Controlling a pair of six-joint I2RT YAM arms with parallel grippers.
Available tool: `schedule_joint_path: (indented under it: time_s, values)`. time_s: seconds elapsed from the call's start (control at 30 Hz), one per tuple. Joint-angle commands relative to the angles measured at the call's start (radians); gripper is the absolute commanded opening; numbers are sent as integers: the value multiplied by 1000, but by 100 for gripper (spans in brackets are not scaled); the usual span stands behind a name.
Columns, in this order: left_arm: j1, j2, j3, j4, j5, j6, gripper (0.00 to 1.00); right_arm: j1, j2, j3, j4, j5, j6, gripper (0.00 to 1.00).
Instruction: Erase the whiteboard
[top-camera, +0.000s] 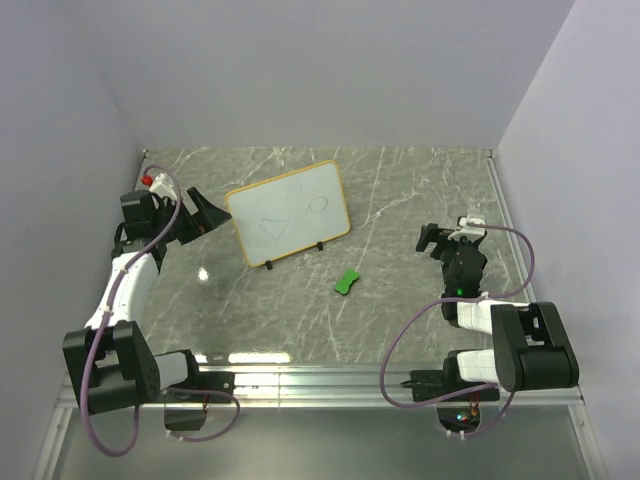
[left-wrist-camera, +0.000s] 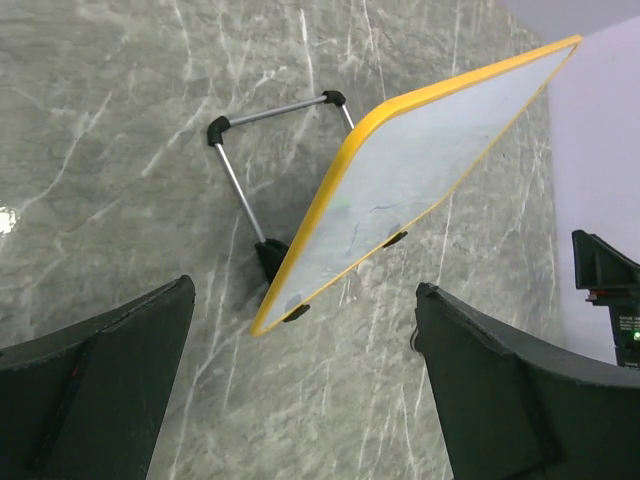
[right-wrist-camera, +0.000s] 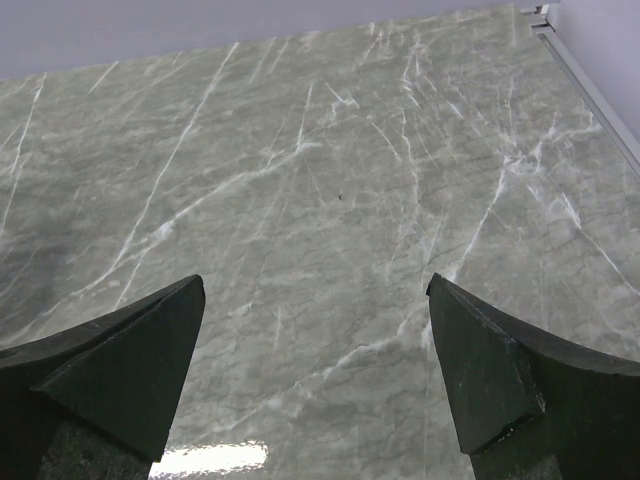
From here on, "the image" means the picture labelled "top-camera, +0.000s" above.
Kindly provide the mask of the yellow-framed whiteboard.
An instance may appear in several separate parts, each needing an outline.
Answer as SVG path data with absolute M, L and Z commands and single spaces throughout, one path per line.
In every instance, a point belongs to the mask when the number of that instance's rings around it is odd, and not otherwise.
M 225 204 L 251 267 L 314 248 L 351 230 L 339 167 L 333 160 L 233 190 Z

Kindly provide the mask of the green bow-shaped eraser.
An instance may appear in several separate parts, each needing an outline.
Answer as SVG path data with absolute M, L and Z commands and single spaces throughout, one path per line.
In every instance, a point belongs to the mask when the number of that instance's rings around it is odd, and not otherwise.
M 339 294 L 346 296 L 349 294 L 353 284 L 358 281 L 360 275 L 355 270 L 346 269 L 342 277 L 335 283 L 334 290 Z

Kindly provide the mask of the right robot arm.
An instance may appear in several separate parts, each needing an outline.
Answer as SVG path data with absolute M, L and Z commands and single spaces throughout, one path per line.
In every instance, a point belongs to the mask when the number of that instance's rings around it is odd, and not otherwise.
M 512 303 L 485 298 L 481 281 L 487 257 L 480 251 L 486 237 L 480 220 L 455 229 L 434 223 L 421 227 L 416 245 L 440 262 L 445 298 L 444 319 L 453 327 L 488 334 L 492 347 L 451 351 L 438 370 L 414 370 L 411 380 L 416 402 L 441 395 L 471 399 L 475 388 L 489 384 L 479 397 L 496 400 L 500 388 L 520 391 L 571 389 L 579 382 L 579 365 L 557 307 L 551 302 Z

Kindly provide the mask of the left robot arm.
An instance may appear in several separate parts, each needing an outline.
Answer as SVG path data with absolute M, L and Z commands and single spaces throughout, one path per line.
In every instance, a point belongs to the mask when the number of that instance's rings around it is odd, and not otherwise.
M 138 325 L 168 243 L 185 245 L 231 218 L 196 188 L 187 194 L 195 212 L 149 190 L 120 198 L 124 219 L 116 229 L 105 293 L 85 327 L 66 334 L 62 344 L 76 399 L 88 415 L 139 407 L 165 389 L 180 402 L 201 393 L 194 354 L 188 349 L 153 354 Z

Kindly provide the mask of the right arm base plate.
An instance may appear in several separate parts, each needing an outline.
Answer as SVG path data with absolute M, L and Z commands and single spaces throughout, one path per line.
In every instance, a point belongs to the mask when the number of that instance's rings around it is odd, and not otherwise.
M 401 383 L 403 388 L 411 390 L 412 400 L 415 403 L 432 400 L 445 394 L 480 385 L 482 385 L 482 382 L 466 382 L 461 380 L 455 372 L 446 370 L 412 370 L 409 379 Z M 497 401 L 499 399 L 499 389 L 491 387 L 448 399 L 448 402 L 469 400 Z

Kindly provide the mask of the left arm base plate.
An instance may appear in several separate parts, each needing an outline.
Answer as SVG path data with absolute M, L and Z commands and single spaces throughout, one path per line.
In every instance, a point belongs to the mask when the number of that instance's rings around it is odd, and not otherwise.
M 193 382 L 185 381 L 161 393 L 153 403 L 230 404 L 235 374 L 228 371 L 200 372 Z

